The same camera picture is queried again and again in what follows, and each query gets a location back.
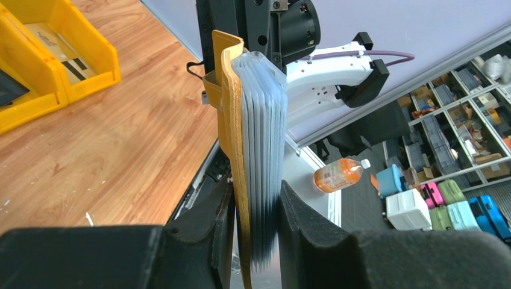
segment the light blue suitcase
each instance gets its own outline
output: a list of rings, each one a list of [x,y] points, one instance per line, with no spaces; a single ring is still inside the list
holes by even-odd
[[[482,231],[475,220],[468,201],[448,205],[447,211],[455,231]]]

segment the blue suitcase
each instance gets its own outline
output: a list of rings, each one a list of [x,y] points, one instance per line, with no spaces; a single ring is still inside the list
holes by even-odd
[[[469,203],[479,227],[511,246],[509,222],[497,208],[493,198],[491,196],[473,197]]]
[[[481,231],[474,214],[470,210],[468,201],[448,205],[447,211],[449,212],[449,219],[451,219],[455,231]]]

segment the blue container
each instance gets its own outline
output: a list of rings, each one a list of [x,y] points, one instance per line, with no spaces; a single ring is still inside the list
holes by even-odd
[[[400,179],[401,172],[395,164],[377,173],[376,180],[378,181],[380,198],[384,199],[392,194],[401,193],[403,187]]]

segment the wood grain surface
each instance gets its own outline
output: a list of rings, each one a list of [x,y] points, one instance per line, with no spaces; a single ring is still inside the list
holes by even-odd
[[[164,224],[217,137],[193,57],[138,0],[74,0],[117,49],[122,81],[0,135],[0,234]]]

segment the plastic bottle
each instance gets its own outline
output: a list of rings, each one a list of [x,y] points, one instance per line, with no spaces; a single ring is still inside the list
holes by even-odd
[[[371,167],[369,160],[358,162],[349,158],[341,158],[317,170],[314,173],[314,185],[325,193],[333,193],[356,184],[360,180],[362,172],[369,167]]]

